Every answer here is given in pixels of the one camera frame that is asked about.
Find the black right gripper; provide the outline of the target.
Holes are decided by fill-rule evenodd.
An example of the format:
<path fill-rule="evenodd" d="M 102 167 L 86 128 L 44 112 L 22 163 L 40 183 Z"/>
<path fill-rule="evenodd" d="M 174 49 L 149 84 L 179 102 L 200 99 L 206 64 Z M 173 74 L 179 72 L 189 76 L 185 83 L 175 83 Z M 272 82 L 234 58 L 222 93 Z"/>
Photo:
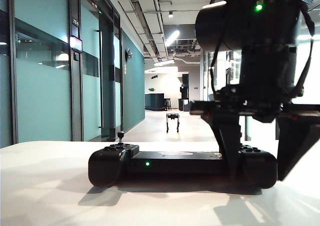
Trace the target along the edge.
<path fill-rule="evenodd" d="M 262 123 L 277 118 L 278 180 L 286 178 L 301 157 L 320 138 L 320 106 L 294 104 L 285 93 L 270 90 L 262 95 L 256 88 L 246 95 L 241 85 L 228 84 L 215 91 L 209 101 L 191 101 L 189 113 L 203 115 L 218 142 L 231 179 L 237 174 L 241 139 L 239 116 L 252 116 Z"/>

